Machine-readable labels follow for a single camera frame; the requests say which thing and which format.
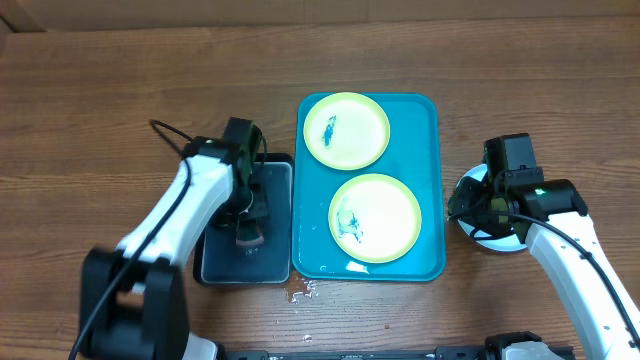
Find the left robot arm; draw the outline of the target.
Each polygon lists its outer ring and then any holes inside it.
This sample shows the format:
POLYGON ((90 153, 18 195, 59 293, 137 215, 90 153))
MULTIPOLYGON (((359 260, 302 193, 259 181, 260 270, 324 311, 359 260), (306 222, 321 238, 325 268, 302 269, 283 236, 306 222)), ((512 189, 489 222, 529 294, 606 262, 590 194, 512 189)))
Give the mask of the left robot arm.
POLYGON ((264 241, 263 196, 250 184, 267 142, 189 139, 170 187, 112 252, 92 250, 82 274, 80 328, 70 358, 216 359, 219 345, 190 330, 181 271, 213 224, 242 251, 264 241))

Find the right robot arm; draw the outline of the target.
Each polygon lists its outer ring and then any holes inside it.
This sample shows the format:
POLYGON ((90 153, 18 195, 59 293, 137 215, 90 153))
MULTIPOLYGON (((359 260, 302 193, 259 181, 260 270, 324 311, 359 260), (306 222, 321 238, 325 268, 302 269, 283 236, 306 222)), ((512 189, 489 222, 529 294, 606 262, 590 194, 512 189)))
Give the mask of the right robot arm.
POLYGON ((638 358, 639 309, 570 181, 529 172, 492 175, 478 166, 458 182, 448 213, 488 249, 529 251, 551 280, 587 358, 638 358))

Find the teal plastic serving tray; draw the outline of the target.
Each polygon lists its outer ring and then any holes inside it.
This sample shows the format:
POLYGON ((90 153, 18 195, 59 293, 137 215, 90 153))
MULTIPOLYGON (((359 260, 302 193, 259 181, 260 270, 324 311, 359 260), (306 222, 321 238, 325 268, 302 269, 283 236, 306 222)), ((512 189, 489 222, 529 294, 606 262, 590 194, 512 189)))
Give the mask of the teal plastic serving tray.
POLYGON ((307 96, 298 108, 292 210, 292 262, 307 278, 428 282, 446 265, 446 235, 438 115, 434 103, 417 93, 370 93, 390 121, 390 142, 382 156, 355 171, 331 169, 317 161, 303 139, 313 105, 327 92, 307 96), (329 206, 336 191, 353 177, 389 175, 416 196, 422 226, 415 245, 397 260, 373 264, 354 259, 334 240, 329 206))

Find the yellow-green plate top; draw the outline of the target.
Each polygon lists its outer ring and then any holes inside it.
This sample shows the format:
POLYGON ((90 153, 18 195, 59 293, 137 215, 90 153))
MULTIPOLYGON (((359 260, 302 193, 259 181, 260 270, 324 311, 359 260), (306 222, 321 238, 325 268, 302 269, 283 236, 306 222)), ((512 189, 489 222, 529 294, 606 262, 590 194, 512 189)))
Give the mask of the yellow-green plate top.
POLYGON ((377 161, 391 136, 387 114, 372 98, 354 92, 330 94, 304 116, 303 139, 311 155, 336 170, 358 170, 377 161))

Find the green and brown sponge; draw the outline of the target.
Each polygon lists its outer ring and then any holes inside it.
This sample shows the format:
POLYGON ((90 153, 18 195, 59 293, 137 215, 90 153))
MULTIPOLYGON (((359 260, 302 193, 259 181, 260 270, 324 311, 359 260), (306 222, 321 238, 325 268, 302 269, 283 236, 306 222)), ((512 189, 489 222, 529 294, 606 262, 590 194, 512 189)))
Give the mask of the green and brown sponge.
POLYGON ((253 220, 240 222, 236 229, 235 243, 242 248, 255 248, 264 243, 259 224, 253 220))

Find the light blue plate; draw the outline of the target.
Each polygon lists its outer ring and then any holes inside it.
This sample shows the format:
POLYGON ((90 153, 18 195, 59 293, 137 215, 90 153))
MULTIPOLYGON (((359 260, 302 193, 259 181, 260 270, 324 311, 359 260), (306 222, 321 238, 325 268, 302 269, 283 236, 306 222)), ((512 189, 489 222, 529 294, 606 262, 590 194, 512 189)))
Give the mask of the light blue plate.
MULTIPOLYGON (((468 170, 464 176, 481 181, 486 174, 487 166, 480 164, 468 170)), ((526 249, 526 245, 522 244, 516 235, 491 240, 488 233, 477 229, 467 222, 458 220, 458 225, 473 241, 486 249, 499 253, 516 253, 526 249)))

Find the yellow-green plate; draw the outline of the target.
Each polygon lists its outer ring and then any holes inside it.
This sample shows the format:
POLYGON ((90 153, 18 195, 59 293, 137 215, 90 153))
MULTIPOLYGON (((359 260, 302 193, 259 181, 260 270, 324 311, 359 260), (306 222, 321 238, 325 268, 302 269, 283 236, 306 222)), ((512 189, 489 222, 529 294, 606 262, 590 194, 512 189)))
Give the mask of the yellow-green plate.
POLYGON ((367 263, 388 263, 416 244, 422 227, 419 202, 401 181, 364 174, 345 182, 328 210, 330 232, 349 256, 367 263))
POLYGON ((336 170, 358 170, 377 161, 391 136, 387 114, 372 98, 354 92, 330 94, 304 116, 303 139, 311 155, 336 170))

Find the black water tray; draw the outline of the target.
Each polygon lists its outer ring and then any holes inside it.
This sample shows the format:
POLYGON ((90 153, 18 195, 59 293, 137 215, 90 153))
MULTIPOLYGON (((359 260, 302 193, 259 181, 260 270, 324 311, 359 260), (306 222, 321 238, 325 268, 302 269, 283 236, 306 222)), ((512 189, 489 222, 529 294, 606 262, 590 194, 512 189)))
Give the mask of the black water tray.
POLYGON ((254 167, 266 188, 270 215, 258 224, 264 243, 238 247, 236 228, 216 229, 214 217, 196 245, 193 276, 203 286, 279 284, 291 272, 293 158, 285 153, 260 155, 254 167))

